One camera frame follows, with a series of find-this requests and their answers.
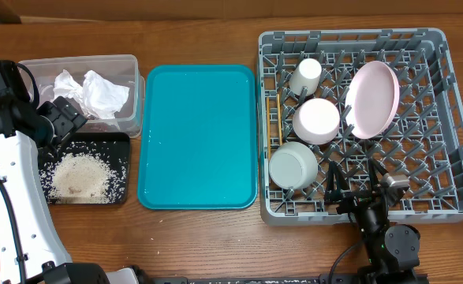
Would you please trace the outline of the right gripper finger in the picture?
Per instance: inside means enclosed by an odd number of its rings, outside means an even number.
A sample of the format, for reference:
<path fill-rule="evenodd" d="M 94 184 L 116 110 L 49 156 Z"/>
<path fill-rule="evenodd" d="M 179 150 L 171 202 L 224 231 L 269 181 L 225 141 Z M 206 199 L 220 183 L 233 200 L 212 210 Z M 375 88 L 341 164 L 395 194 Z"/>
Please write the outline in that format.
<path fill-rule="evenodd" d="M 370 178 L 371 185 L 377 185 L 379 183 L 377 174 L 384 176 L 387 173 L 388 171 L 386 170 L 386 168 L 383 167 L 376 159 L 368 159 L 368 175 Z"/>
<path fill-rule="evenodd" d="M 349 190 L 346 178 L 338 167 L 338 164 L 334 161 L 329 163 L 326 180 L 325 200 L 341 200 L 343 192 Z"/>

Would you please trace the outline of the red snack wrapper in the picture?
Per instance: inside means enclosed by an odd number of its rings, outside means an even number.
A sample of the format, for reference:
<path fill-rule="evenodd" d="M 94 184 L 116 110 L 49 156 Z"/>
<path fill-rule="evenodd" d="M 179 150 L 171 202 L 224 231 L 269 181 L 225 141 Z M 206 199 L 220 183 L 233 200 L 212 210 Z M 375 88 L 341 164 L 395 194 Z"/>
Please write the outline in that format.
<path fill-rule="evenodd" d="M 116 132 L 118 130 L 118 125 L 115 121 L 110 119 L 98 119 L 95 117 L 90 117 L 86 124 L 82 127 L 82 132 L 89 133 L 110 133 Z"/>

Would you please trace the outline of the white napkin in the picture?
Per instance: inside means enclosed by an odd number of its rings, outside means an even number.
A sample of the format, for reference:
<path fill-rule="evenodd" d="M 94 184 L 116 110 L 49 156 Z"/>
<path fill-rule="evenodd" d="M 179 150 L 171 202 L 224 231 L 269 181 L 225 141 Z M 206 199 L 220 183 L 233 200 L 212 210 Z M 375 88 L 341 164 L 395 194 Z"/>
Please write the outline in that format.
<path fill-rule="evenodd" d="M 76 101 L 85 116 L 98 119 L 114 119 L 129 97 L 129 87 L 113 84 L 94 70 L 84 74 L 84 82 L 78 84 L 67 70 L 54 81 L 54 97 Z"/>

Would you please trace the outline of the white bowl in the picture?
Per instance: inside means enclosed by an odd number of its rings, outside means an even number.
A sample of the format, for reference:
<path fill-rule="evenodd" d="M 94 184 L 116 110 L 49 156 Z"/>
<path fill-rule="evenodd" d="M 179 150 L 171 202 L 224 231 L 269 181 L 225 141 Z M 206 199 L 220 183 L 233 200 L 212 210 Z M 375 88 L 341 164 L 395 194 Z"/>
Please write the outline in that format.
<path fill-rule="evenodd" d="M 304 189 L 313 183 L 319 173 L 314 153 L 304 144 L 287 142 L 271 156 L 271 180 L 282 189 Z"/>

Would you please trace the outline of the pink small bowl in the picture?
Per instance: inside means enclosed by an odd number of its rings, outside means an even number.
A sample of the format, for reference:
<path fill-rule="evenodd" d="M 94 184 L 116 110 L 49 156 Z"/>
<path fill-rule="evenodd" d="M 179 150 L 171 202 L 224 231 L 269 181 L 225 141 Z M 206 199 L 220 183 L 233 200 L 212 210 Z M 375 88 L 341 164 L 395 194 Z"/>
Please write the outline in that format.
<path fill-rule="evenodd" d="M 293 130 L 303 141 L 321 145 L 333 140 L 338 134 L 340 114 L 327 99 L 310 99 L 304 102 L 293 116 Z"/>

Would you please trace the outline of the pink plate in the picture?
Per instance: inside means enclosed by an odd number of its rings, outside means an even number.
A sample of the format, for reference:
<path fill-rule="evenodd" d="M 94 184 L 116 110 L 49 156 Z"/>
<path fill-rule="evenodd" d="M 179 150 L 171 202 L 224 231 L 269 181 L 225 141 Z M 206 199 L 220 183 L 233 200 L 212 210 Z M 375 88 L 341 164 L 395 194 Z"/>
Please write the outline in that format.
<path fill-rule="evenodd" d="M 363 65 L 355 74 L 345 97 L 350 106 L 345 116 L 352 134 L 360 139 L 378 136 L 386 130 L 397 112 L 400 85 L 394 71 L 384 62 Z"/>

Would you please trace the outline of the wooden chopstick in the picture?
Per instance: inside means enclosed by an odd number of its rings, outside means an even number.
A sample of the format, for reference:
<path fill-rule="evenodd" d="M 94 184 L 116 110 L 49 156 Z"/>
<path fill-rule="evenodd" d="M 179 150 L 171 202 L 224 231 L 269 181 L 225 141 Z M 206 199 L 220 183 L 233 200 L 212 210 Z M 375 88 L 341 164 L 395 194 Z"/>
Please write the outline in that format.
<path fill-rule="evenodd" d="M 282 138 L 282 131 L 283 131 L 283 125 L 282 125 L 282 101 L 281 101 L 282 95 L 277 93 L 276 95 L 276 105 L 277 105 L 277 117 L 278 117 L 278 143 L 280 146 L 283 145 L 283 138 Z"/>
<path fill-rule="evenodd" d="M 271 115 L 270 115 L 270 97 L 266 98 L 266 112 L 267 112 L 267 151 L 268 158 L 271 157 Z"/>

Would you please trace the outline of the cream cup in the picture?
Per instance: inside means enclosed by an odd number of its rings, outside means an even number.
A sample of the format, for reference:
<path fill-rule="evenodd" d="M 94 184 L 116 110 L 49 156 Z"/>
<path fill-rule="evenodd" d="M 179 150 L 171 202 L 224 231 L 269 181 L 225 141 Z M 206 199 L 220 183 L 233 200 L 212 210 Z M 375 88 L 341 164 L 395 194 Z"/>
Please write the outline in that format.
<path fill-rule="evenodd" d="M 306 58 L 301 61 L 289 79 L 289 88 L 295 95 L 300 95 L 303 88 L 307 94 L 312 95 L 319 86 L 319 79 L 322 73 L 321 64 L 313 59 Z"/>

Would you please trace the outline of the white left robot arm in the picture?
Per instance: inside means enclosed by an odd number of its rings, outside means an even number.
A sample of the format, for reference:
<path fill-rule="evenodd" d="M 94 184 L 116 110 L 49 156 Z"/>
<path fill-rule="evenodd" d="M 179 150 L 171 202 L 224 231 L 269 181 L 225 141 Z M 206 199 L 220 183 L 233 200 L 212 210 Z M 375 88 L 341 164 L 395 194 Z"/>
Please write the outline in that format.
<path fill-rule="evenodd" d="M 150 283 L 136 265 L 106 272 L 73 262 L 66 251 L 43 194 L 38 154 L 54 151 L 86 119 L 66 99 L 41 103 L 22 69 L 0 60 L 0 282 Z"/>

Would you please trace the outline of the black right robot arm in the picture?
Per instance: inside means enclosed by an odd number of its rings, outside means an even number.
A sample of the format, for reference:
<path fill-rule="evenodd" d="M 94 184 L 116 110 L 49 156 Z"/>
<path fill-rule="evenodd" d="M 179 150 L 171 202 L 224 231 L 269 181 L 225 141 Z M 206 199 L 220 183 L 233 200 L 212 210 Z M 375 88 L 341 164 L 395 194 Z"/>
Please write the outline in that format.
<path fill-rule="evenodd" d="M 344 283 L 427 283 L 427 277 L 414 271 L 420 265 L 419 231 L 414 226 L 394 225 L 389 220 L 389 209 L 409 190 L 409 179 L 404 174 L 389 173 L 373 158 L 368 159 L 368 175 L 370 188 L 352 191 L 338 164 L 329 164 L 324 202 L 335 204 L 338 214 L 346 215 L 357 225 L 361 240 L 335 260 L 327 281 L 336 282 L 338 264 L 363 245 L 369 265 L 350 275 Z"/>

